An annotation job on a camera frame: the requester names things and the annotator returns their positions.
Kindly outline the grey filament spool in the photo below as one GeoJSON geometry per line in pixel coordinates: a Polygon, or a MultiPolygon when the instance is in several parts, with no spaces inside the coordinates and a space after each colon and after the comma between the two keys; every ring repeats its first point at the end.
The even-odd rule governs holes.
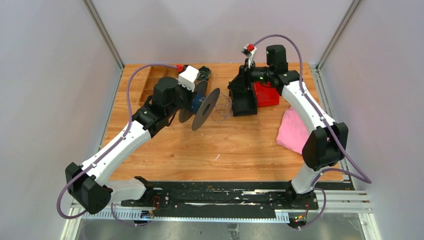
{"type": "Polygon", "coordinates": [[[178,121],[180,123],[187,122],[192,116],[194,116],[191,129],[193,131],[198,130],[208,119],[212,110],[217,104],[220,96],[220,89],[215,88],[209,94],[206,94],[209,82],[207,80],[201,80],[196,84],[196,94],[193,100],[191,100],[188,109],[182,108],[179,111],[178,121]]]}

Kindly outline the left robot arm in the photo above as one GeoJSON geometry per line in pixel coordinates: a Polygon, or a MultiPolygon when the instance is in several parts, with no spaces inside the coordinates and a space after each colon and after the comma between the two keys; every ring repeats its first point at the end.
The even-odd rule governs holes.
{"type": "Polygon", "coordinates": [[[153,201],[153,186],[141,176],[130,180],[109,180],[121,163],[141,145],[168,127],[178,111],[194,115],[205,98],[208,82],[184,87],[174,77],[162,77],[141,108],[129,116],[123,130],[94,156],[81,164],[70,163],[65,169],[66,190],[91,215],[106,206],[135,200],[140,206],[153,201]]]}

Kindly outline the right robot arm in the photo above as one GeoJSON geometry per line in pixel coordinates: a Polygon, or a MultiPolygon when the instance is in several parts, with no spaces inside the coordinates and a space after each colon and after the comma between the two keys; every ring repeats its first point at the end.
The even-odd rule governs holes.
{"type": "Polygon", "coordinates": [[[283,45],[267,46],[266,66],[256,66],[256,50],[253,44],[243,47],[241,52],[247,58],[239,67],[236,77],[228,83],[232,115],[239,117],[257,114],[255,83],[269,84],[299,115],[309,137],[301,153],[304,163],[294,179],[289,181],[285,191],[286,203],[297,209],[311,198],[315,177],[344,158],[336,142],[339,141],[342,147],[346,146],[348,127],[327,116],[308,92],[301,80],[302,75],[289,70],[286,48],[283,45]]]}

